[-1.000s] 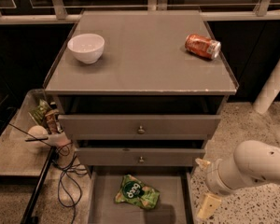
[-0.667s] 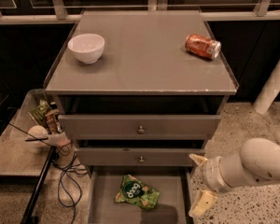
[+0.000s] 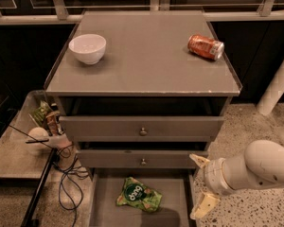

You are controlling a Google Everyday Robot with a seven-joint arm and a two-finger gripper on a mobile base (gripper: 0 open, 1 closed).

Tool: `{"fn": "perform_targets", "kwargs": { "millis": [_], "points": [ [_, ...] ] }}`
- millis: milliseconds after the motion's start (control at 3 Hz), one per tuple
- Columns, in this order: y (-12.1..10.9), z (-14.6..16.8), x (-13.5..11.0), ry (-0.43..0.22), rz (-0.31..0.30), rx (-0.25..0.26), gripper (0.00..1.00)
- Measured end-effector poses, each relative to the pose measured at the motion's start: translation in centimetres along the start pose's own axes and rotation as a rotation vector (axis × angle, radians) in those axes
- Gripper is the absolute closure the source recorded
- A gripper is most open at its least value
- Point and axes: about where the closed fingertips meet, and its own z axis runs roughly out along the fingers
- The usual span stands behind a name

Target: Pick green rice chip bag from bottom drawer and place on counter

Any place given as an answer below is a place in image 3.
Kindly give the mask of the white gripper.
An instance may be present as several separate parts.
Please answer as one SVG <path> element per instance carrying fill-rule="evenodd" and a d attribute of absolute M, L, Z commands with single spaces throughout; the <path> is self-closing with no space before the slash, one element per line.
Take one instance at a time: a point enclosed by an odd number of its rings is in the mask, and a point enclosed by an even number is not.
<path fill-rule="evenodd" d="M 223 176 L 222 164 L 224 158 L 209 162 L 208 159 L 191 153 L 189 158 L 199 167 L 204 168 L 204 182 L 213 193 L 203 192 L 197 203 L 193 206 L 190 218 L 199 219 L 211 212 L 221 201 L 219 196 L 228 196 L 234 193 Z"/>

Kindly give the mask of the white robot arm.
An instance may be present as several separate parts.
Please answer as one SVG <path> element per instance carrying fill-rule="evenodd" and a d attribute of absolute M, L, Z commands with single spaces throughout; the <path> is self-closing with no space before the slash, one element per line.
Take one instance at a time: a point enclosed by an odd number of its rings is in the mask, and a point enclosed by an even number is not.
<path fill-rule="evenodd" d="M 203 171 L 208 189 L 194 204 L 192 219 L 203 218 L 222 196 L 238 190 L 284 188 L 284 147 L 273 141 L 254 141 L 242 154 L 230 158 L 208 160 L 196 154 L 190 154 L 189 158 Z"/>

